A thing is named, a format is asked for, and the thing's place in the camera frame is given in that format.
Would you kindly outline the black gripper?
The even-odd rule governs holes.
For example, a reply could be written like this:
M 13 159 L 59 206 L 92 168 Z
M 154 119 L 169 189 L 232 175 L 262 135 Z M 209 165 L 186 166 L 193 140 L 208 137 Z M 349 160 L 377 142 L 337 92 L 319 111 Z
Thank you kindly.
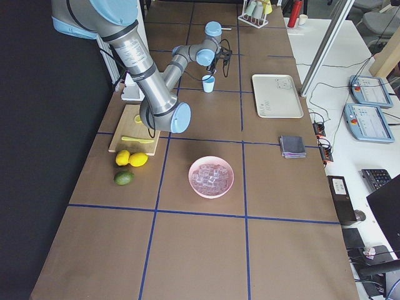
M 220 55 L 216 55 L 212 60 L 211 64 L 207 67 L 207 72 L 209 74 L 215 74 L 217 70 L 218 61 L 221 59 Z

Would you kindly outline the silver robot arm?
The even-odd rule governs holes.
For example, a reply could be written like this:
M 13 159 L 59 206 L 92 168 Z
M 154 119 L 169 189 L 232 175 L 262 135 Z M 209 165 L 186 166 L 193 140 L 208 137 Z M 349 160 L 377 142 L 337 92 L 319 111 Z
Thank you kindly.
M 191 108 L 171 92 L 190 62 L 208 67 L 221 52 L 222 26 L 206 24 L 204 41 L 177 46 L 164 72 L 159 72 L 138 33 L 136 1 L 52 1 L 54 28 L 84 39 L 100 37 L 111 45 L 144 94 L 140 118 L 150 129 L 184 132 L 191 121 Z

